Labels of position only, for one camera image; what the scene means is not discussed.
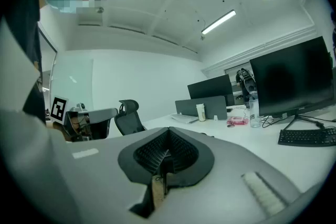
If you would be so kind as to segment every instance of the headset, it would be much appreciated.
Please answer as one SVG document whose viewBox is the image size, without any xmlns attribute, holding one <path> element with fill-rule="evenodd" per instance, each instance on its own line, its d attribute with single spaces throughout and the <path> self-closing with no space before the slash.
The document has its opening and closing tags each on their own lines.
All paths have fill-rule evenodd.
<svg viewBox="0 0 336 224">
<path fill-rule="evenodd" d="M 240 77 L 240 80 L 244 83 L 246 90 L 248 93 L 253 91 L 257 91 L 256 80 L 254 75 L 245 68 L 241 68 L 237 71 L 237 74 Z"/>
</svg>

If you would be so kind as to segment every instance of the monitor stand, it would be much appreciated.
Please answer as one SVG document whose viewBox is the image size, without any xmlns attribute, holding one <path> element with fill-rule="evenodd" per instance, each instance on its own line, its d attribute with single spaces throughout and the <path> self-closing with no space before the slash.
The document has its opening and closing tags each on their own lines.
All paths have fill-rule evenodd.
<svg viewBox="0 0 336 224">
<path fill-rule="evenodd" d="M 313 121 L 311 119 L 308 119 L 308 118 L 304 118 L 302 116 L 299 116 L 299 115 L 295 115 L 294 116 L 294 119 L 284 128 L 284 130 L 286 130 L 289 126 L 291 126 L 295 121 L 297 120 L 301 120 L 301 121 L 307 121 L 307 122 L 311 122 L 311 123 L 314 123 L 318 128 L 320 129 L 324 129 L 324 124 L 321 123 L 321 122 L 318 122 L 318 121 Z"/>
</svg>

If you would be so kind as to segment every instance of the water bottle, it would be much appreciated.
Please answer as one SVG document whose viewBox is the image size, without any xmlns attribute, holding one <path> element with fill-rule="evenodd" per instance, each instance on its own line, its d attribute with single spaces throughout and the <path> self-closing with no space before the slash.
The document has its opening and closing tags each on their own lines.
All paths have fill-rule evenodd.
<svg viewBox="0 0 336 224">
<path fill-rule="evenodd" d="M 250 126 L 257 128 L 261 126 L 261 117 L 259 116 L 259 103 L 256 91 L 250 92 Z"/>
</svg>

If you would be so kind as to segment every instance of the small white bottle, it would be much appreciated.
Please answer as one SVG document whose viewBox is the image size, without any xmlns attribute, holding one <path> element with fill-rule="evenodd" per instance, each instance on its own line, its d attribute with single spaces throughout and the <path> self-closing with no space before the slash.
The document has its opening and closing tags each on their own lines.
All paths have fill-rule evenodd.
<svg viewBox="0 0 336 224">
<path fill-rule="evenodd" d="M 197 112 L 198 112 L 198 119 L 200 121 L 205 121 L 204 104 L 197 104 L 196 108 L 197 108 Z"/>
</svg>

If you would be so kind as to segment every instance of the black mesh chair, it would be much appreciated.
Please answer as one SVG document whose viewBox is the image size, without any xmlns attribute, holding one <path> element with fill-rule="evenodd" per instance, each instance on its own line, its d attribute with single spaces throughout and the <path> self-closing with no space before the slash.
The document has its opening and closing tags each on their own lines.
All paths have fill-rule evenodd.
<svg viewBox="0 0 336 224">
<path fill-rule="evenodd" d="M 139 104 L 134 100 L 120 100 L 119 113 L 114 117 L 114 122 L 122 135 L 134 134 L 145 131 L 136 112 Z"/>
</svg>

